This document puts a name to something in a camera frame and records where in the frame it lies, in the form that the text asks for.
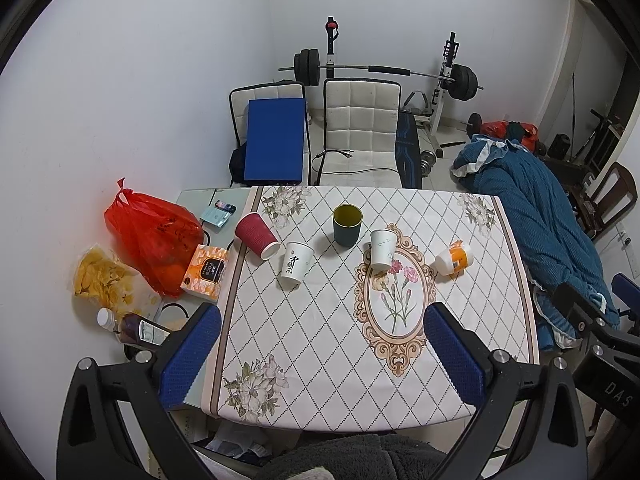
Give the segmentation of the dark green cup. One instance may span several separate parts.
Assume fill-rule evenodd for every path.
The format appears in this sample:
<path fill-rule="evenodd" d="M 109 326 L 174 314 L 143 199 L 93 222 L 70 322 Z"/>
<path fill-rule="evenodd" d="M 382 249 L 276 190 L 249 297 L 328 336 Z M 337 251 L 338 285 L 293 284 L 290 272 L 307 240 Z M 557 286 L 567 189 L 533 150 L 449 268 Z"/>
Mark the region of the dark green cup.
<path fill-rule="evenodd" d="M 334 240 L 342 247 L 355 246 L 359 240 L 362 211 L 351 204 L 341 204 L 333 211 Z"/>

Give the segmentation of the orange and white paper cup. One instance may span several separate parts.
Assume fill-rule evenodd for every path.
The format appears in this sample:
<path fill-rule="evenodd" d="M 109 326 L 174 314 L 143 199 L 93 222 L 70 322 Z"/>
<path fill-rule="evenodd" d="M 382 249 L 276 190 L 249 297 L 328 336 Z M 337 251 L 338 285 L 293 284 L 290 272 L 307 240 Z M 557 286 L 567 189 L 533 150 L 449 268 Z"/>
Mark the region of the orange and white paper cup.
<path fill-rule="evenodd" d="M 456 240 L 447 249 L 435 257 L 433 266 L 442 275 L 457 274 L 474 263 L 474 254 L 470 244 Z"/>

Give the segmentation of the red ribbed paper cup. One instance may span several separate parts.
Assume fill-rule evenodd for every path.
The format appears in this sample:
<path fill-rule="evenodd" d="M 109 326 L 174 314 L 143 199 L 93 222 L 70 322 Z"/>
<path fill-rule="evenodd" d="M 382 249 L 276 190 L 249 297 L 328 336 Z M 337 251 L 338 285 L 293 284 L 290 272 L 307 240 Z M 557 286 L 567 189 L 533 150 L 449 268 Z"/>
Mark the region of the red ribbed paper cup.
<path fill-rule="evenodd" d="M 269 260 L 280 249 L 280 242 L 258 212 L 243 216 L 235 227 L 235 236 L 262 260 Z"/>

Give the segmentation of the dark brown medicine bottle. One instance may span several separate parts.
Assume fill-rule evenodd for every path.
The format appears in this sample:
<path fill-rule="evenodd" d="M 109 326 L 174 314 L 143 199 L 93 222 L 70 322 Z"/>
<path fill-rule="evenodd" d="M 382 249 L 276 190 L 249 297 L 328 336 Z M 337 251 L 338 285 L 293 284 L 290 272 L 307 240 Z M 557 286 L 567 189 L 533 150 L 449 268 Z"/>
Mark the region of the dark brown medicine bottle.
<path fill-rule="evenodd" d="M 119 321 L 117 336 L 123 344 L 154 350 L 171 334 L 167 328 L 135 313 L 125 314 Z"/>

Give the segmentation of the orange tissue box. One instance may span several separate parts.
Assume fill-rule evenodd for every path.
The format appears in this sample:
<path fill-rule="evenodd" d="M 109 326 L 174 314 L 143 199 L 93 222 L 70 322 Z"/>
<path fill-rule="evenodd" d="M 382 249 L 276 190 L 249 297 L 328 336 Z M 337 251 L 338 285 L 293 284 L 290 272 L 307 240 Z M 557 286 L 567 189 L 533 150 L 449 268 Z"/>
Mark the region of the orange tissue box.
<path fill-rule="evenodd" d="M 216 302 L 228 255 L 226 248 L 198 245 L 183 275 L 181 289 L 188 295 Z"/>

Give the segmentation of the bag of yellow chips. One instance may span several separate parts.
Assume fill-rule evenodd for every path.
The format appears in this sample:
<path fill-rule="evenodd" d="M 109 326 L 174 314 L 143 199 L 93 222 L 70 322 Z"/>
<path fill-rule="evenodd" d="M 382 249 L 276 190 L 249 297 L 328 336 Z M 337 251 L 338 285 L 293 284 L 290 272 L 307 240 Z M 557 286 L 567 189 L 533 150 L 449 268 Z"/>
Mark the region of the bag of yellow chips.
<path fill-rule="evenodd" d="M 82 254 L 74 273 L 74 295 L 107 308 L 116 318 L 134 313 L 154 318 L 162 297 L 143 275 L 95 244 Z"/>

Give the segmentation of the red plastic bag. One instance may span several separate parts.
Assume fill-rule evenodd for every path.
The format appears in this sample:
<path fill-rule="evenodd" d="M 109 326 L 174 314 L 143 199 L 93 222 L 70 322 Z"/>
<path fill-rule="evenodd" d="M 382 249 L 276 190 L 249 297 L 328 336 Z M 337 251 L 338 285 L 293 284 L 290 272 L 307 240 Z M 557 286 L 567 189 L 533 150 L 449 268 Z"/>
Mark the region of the red plastic bag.
<path fill-rule="evenodd" d="M 104 211 L 116 245 L 131 265 L 162 296 L 177 298 L 192 256 L 204 240 L 198 219 L 183 206 L 127 188 Z"/>

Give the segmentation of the white diamond pattern tablecloth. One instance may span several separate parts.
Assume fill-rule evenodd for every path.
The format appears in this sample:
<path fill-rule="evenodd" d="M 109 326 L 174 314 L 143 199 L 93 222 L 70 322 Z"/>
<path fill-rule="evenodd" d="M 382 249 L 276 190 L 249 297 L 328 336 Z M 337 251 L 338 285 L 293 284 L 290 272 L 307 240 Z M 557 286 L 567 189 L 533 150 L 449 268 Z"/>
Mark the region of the white diamond pattern tablecloth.
<path fill-rule="evenodd" d="M 241 214 L 258 212 L 282 243 L 314 250 L 304 280 L 280 281 L 283 259 L 262 260 L 231 233 L 219 307 L 224 328 L 210 354 L 201 409 L 259 426 L 318 431 L 419 427 L 468 416 L 428 344 L 424 309 L 444 304 L 491 349 L 539 359 L 532 300 L 506 212 L 495 197 L 408 188 L 232 188 L 216 192 Z M 341 204 L 362 211 L 359 240 L 333 235 Z M 397 244 L 387 272 L 370 267 L 371 233 Z M 439 274 L 456 240 L 474 263 Z"/>

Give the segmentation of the brown wooden chair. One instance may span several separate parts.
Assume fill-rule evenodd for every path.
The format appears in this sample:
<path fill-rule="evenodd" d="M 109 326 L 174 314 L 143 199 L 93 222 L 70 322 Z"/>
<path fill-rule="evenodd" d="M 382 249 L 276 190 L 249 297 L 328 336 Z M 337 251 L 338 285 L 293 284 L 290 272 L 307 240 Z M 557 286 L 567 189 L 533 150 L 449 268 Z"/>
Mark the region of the brown wooden chair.
<path fill-rule="evenodd" d="M 628 214 L 638 200 L 636 181 L 619 162 L 613 162 L 597 189 L 573 193 L 578 224 L 595 243 Z"/>

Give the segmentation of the blue board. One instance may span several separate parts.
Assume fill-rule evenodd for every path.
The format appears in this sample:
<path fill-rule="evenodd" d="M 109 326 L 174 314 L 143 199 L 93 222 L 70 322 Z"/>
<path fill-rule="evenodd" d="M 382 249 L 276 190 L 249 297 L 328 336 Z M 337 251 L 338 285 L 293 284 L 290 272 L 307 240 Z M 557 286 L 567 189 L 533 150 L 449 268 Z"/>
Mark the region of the blue board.
<path fill-rule="evenodd" d="M 305 100 L 250 100 L 246 116 L 244 180 L 249 184 L 303 181 Z"/>

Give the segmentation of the white padded chair right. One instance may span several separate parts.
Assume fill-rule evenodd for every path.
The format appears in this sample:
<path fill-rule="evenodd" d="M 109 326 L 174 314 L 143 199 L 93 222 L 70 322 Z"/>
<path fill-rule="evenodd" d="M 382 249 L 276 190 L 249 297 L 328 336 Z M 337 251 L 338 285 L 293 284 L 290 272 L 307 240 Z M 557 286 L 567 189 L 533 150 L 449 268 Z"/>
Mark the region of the white padded chair right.
<path fill-rule="evenodd" d="M 401 86 L 366 78 L 323 85 L 323 148 L 312 161 L 318 185 L 401 188 L 395 148 Z"/>

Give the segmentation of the white padded chair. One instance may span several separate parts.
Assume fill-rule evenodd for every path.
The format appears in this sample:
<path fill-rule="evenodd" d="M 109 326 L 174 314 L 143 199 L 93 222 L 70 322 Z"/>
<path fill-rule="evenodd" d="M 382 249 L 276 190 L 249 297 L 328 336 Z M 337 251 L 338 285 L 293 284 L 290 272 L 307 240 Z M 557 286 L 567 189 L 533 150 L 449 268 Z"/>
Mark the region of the white padded chair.
<path fill-rule="evenodd" d="M 318 185 L 401 188 L 395 148 L 401 86 L 366 78 L 323 85 L 323 148 L 312 161 Z"/>
<path fill-rule="evenodd" d="M 245 154 L 246 154 L 246 116 L 247 107 L 250 100 L 260 99 L 284 99 L 303 98 L 305 100 L 305 132 L 304 132 L 304 154 L 303 154 L 303 181 L 299 184 L 306 185 L 310 182 L 310 151 L 309 132 L 307 120 L 307 105 L 304 86 L 296 81 L 278 81 L 270 84 L 254 84 L 243 88 L 237 88 L 230 92 L 229 103 L 231 117 L 235 131 L 238 148 L 233 152 L 230 159 L 230 174 L 232 181 L 239 184 L 254 185 L 275 185 L 275 184 L 249 184 L 244 180 Z"/>

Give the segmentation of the white padded chair left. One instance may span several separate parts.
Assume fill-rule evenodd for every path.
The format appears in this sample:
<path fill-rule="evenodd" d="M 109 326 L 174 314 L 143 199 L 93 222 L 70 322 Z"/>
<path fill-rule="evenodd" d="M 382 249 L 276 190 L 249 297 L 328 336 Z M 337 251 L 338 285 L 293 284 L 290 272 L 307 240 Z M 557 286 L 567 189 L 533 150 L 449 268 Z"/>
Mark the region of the white padded chair left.
<path fill-rule="evenodd" d="M 275 185 L 275 184 L 249 184 L 244 180 L 245 154 L 246 154 L 246 116 L 247 107 L 250 100 L 260 99 L 284 99 L 303 98 L 305 100 L 305 132 L 304 132 L 304 154 L 303 154 L 303 181 L 299 184 L 306 185 L 310 182 L 310 151 L 309 132 L 307 120 L 307 105 L 304 86 L 296 81 L 278 81 L 270 84 L 254 84 L 243 88 L 237 88 L 230 92 L 229 103 L 231 117 L 235 131 L 238 148 L 233 152 L 230 159 L 230 174 L 232 181 L 239 184 L 254 185 Z"/>

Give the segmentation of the barbell with black plates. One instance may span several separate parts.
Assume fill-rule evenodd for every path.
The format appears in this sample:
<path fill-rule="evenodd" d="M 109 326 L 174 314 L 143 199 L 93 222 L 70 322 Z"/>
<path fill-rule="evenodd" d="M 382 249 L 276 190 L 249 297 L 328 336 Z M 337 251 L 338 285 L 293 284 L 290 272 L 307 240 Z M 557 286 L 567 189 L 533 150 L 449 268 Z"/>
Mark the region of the barbell with black plates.
<path fill-rule="evenodd" d="M 395 76 L 418 76 L 437 80 L 442 84 L 449 95 L 458 101 L 469 101 L 476 96 L 478 90 L 483 87 L 478 83 L 476 73 L 468 66 L 454 64 L 450 67 L 449 75 L 435 75 L 415 72 L 408 68 L 385 65 L 359 65 L 359 64 L 322 64 L 317 49 L 303 49 L 294 54 L 293 65 L 279 68 L 280 72 L 293 72 L 294 79 L 304 86 L 318 86 L 322 70 L 329 73 L 330 70 L 363 70 L 368 73 L 387 74 Z"/>

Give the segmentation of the white barbell rack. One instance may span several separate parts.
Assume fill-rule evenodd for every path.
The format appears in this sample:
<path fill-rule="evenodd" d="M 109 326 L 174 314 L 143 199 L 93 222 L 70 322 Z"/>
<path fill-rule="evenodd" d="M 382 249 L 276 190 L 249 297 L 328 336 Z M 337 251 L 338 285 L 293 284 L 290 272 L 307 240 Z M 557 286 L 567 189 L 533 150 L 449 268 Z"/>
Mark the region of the white barbell rack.
<path fill-rule="evenodd" d="M 340 31 L 338 30 L 339 28 L 340 26 L 338 26 L 335 18 L 330 15 L 326 19 L 326 24 L 324 25 L 326 36 L 328 36 L 328 40 L 326 40 L 326 46 L 328 47 L 328 53 L 326 54 L 326 64 L 335 63 L 334 44 L 338 36 L 340 36 Z M 444 48 L 442 49 L 442 64 L 440 64 L 440 70 L 437 75 L 450 74 L 450 67 L 454 65 L 454 59 L 457 56 L 458 47 L 459 44 L 456 41 L 456 33 L 450 32 L 450 36 L 446 40 Z M 334 73 L 335 70 L 330 70 L 329 73 L 326 73 L 326 76 L 329 78 L 333 78 Z M 440 118 L 442 118 L 442 111 L 444 110 L 446 93 L 447 91 L 442 88 L 442 84 L 436 80 L 436 86 L 433 90 L 431 99 L 425 99 L 425 106 L 431 112 L 431 114 L 425 115 L 424 113 L 422 113 L 422 119 L 418 120 L 418 122 L 422 122 L 422 124 L 426 126 L 425 133 L 427 140 L 431 143 L 432 150 L 434 151 L 437 158 L 444 157 L 444 149 L 440 145 L 439 140 L 437 140 L 436 132 L 440 123 Z"/>

